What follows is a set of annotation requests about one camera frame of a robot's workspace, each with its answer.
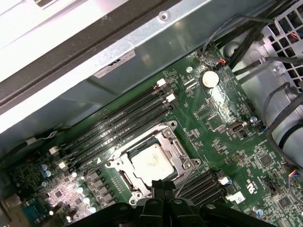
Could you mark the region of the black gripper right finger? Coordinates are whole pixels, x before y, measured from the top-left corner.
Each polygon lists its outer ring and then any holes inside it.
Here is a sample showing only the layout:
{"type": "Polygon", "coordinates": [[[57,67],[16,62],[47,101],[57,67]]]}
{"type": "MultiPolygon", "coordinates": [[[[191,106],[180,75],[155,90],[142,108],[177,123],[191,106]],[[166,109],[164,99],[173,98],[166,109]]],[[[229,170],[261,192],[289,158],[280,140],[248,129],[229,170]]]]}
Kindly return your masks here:
{"type": "Polygon", "coordinates": [[[201,206],[191,204],[190,200],[177,198],[172,181],[164,182],[165,210],[171,220],[172,227],[238,227],[237,211],[214,203],[201,206]]]}

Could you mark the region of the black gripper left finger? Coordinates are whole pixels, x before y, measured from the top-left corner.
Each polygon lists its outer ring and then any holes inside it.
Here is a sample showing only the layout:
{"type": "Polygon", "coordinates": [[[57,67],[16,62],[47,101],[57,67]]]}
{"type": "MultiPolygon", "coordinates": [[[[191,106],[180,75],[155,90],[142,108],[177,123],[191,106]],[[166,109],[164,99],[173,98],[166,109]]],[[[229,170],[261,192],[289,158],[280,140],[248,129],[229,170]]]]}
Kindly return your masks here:
{"type": "Polygon", "coordinates": [[[164,182],[152,181],[152,198],[141,199],[135,207],[119,202],[77,221],[77,227],[162,227],[164,182]]]}

